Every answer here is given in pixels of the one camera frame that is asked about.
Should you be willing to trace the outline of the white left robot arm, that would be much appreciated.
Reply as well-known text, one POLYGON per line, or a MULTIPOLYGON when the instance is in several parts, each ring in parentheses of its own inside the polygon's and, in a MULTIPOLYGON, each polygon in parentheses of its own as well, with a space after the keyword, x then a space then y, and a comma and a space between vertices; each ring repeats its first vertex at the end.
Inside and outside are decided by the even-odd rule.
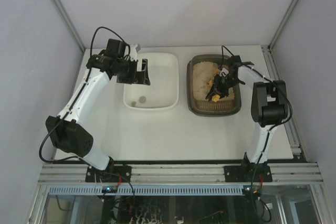
POLYGON ((117 83, 151 84, 148 60, 138 60, 139 44, 109 39, 98 54, 91 54, 80 85, 57 116, 46 120, 52 145, 81 159, 97 170, 113 166, 113 159, 95 147, 93 136, 82 126, 103 88, 115 77, 117 83))

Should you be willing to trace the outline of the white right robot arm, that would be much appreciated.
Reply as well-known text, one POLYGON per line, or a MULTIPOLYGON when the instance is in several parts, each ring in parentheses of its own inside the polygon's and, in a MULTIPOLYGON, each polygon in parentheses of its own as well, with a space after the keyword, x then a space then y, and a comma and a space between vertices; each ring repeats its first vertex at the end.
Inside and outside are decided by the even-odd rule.
POLYGON ((244 160, 247 164, 263 164, 268 160, 269 144, 276 129, 285 124, 288 117, 290 106, 286 84, 282 80, 267 78, 252 62, 243 62, 238 55, 222 62, 227 67, 215 75, 206 100, 214 102, 216 97, 227 97, 229 89, 239 84, 252 89, 250 112, 255 129, 244 160))

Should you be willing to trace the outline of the yellow litter scoop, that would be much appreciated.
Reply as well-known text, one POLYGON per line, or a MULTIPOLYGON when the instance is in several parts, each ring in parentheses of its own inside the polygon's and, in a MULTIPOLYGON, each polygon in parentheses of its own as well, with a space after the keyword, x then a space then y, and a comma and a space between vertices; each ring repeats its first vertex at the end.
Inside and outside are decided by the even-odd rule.
POLYGON ((216 69, 214 71, 214 77, 208 82, 208 86, 210 86, 210 90, 206 95, 207 101, 218 102, 221 99, 221 95, 218 94, 218 87, 221 84, 222 77, 221 77, 221 69, 216 69))

